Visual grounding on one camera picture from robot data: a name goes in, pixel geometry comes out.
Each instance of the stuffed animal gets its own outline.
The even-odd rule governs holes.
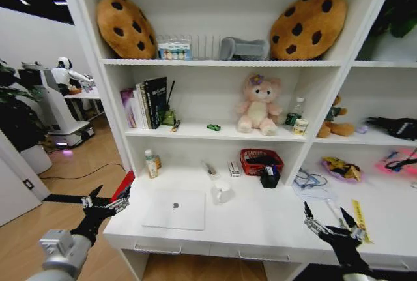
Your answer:
[[[152,59],[156,55],[151,24],[130,0],[101,0],[97,24],[103,39],[120,57]]]
[[[337,39],[345,23],[345,0],[298,0],[275,21],[271,58],[314,59]]]
[[[242,114],[237,130],[249,133],[252,128],[259,128],[266,136],[275,135],[277,126],[268,116],[278,116],[282,112],[281,107],[272,103],[281,93],[281,80],[265,79],[260,74],[252,74],[246,79],[243,92],[246,101],[237,110]]]
[[[337,134],[339,136],[350,136],[354,132],[354,125],[350,123],[334,123],[334,117],[343,116],[347,114],[346,108],[335,107],[341,102],[341,98],[338,95],[330,108],[324,123],[321,125],[317,136],[319,138],[327,138],[330,133]]]

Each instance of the laptop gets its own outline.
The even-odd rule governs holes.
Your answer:
[[[155,190],[142,226],[204,230],[205,193],[192,190]]]

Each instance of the water bottle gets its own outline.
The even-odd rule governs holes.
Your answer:
[[[155,178],[158,176],[158,168],[154,160],[154,153],[152,149],[147,149],[145,151],[146,165],[148,166],[148,172],[150,178]]]
[[[294,105],[289,110],[287,118],[285,120],[285,126],[287,129],[292,129],[295,121],[301,118],[302,113],[304,112],[304,97],[297,97]]]

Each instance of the pink teddy bear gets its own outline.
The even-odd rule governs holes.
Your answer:
[[[272,103],[281,93],[281,80],[266,80],[262,75],[252,74],[246,79],[243,92],[246,101],[237,108],[237,112],[243,114],[237,124],[237,130],[249,133],[252,128],[259,128],[266,136],[275,135],[277,126],[268,115],[278,117],[282,112],[281,107]]]

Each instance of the wooden floor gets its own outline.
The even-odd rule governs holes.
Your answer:
[[[107,119],[93,121],[96,135],[71,151],[50,154],[53,166],[41,177],[74,178],[85,175],[109,162],[121,163]],[[100,196],[111,196],[124,177],[118,166],[107,166],[82,179],[44,179],[54,194],[86,195],[103,184]],[[38,240],[49,229],[73,229],[83,218],[80,205],[43,203],[0,227],[0,280],[25,280],[41,270],[44,259]],[[135,280],[119,253],[101,235],[78,280]],[[258,262],[206,256],[153,255],[148,260],[144,281],[255,281],[266,280]]]

